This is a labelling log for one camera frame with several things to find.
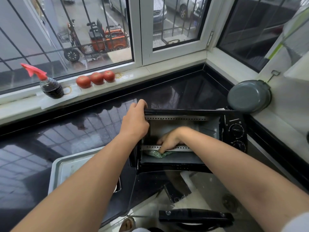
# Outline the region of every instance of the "foot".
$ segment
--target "foot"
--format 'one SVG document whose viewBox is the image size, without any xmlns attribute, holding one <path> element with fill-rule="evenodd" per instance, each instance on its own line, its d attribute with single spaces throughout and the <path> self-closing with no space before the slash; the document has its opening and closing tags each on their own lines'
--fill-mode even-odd
<svg viewBox="0 0 309 232">
<path fill-rule="evenodd" d="M 132 231 L 134 229 L 136 229 L 135 221 L 133 218 L 128 217 L 122 222 L 119 232 Z"/>
</svg>

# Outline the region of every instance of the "tomato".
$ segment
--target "tomato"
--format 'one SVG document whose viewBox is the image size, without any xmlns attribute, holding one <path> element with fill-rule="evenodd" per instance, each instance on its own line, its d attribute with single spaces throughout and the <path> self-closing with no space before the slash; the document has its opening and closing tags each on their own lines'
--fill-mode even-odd
<svg viewBox="0 0 309 232">
<path fill-rule="evenodd" d="M 83 89 L 87 89 L 91 87 L 91 80 L 87 76 L 79 76 L 76 79 L 76 84 Z"/>
<path fill-rule="evenodd" d="M 110 71 L 110 70 L 105 71 L 105 72 L 103 73 L 103 77 L 104 77 L 104 79 L 105 79 L 107 82 L 114 82 L 114 81 L 115 81 L 115 74 L 114 74 L 112 71 Z"/>
<path fill-rule="evenodd" d="M 94 72 L 90 75 L 90 79 L 92 83 L 95 85 L 103 85 L 104 84 L 104 76 L 102 73 Z"/>
</svg>

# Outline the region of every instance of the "perforated metal strip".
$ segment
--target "perforated metal strip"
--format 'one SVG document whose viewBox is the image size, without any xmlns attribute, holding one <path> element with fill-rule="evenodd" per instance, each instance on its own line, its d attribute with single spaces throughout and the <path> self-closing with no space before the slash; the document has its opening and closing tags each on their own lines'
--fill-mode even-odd
<svg viewBox="0 0 309 232">
<path fill-rule="evenodd" d="M 195 120 L 208 121 L 205 116 L 145 116 L 146 120 Z"/>
<path fill-rule="evenodd" d="M 142 145 L 141 149 L 143 151 L 157 151 L 158 149 L 160 149 L 161 146 L 158 145 Z M 192 150 L 190 148 L 188 148 L 187 146 L 178 146 L 175 147 L 174 149 L 168 150 L 168 151 L 183 151 L 183 152 L 192 152 Z"/>
</svg>

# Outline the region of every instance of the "black backsplash trim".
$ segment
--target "black backsplash trim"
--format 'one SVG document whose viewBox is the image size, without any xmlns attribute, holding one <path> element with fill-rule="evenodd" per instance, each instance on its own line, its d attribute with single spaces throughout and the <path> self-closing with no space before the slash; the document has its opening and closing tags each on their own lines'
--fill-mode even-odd
<svg viewBox="0 0 309 232">
<path fill-rule="evenodd" d="M 46 125 L 51 122 L 55 122 L 55 120 L 57 120 L 57 122 L 61 122 L 62 120 L 66 119 L 68 115 L 72 115 L 72 113 L 76 115 L 78 113 L 84 112 L 85 109 L 91 106 L 98 105 L 100 103 L 104 103 L 112 99 L 119 98 L 130 93 L 134 93 L 139 90 L 167 82 L 169 80 L 173 80 L 191 73 L 201 71 L 203 70 L 203 66 L 204 64 L 199 64 L 196 66 L 188 67 L 186 69 L 162 75 L 155 79 L 149 79 L 141 83 L 114 90 L 110 93 L 100 94 L 98 96 L 84 99 L 76 103 L 57 107 L 55 109 L 50 109 L 42 113 L 26 117 L 24 119 L 13 121 L 9 124 L 4 124 L 0 126 L 0 136 L 2 139 L 10 138 L 20 132 L 25 132 L 25 129 L 32 129 L 37 126 Z"/>
<path fill-rule="evenodd" d="M 234 86 L 209 66 L 204 67 L 205 76 L 223 95 L 227 96 Z M 269 155 L 271 155 L 299 183 L 309 190 L 309 164 L 284 144 L 251 115 L 244 115 L 247 132 Z"/>
</svg>

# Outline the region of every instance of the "gray tray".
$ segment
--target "gray tray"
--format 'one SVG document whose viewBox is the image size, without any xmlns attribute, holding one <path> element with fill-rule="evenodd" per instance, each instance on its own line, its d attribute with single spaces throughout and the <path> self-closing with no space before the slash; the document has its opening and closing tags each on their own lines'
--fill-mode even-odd
<svg viewBox="0 0 309 232">
<path fill-rule="evenodd" d="M 69 176 L 75 173 L 83 166 L 92 156 L 94 156 L 103 147 L 92 149 L 89 151 L 80 152 L 74 155 L 65 156 L 56 159 L 52 163 L 52 172 L 50 175 L 48 194 L 63 183 Z M 121 190 L 120 178 L 115 187 L 114 193 Z"/>
</svg>

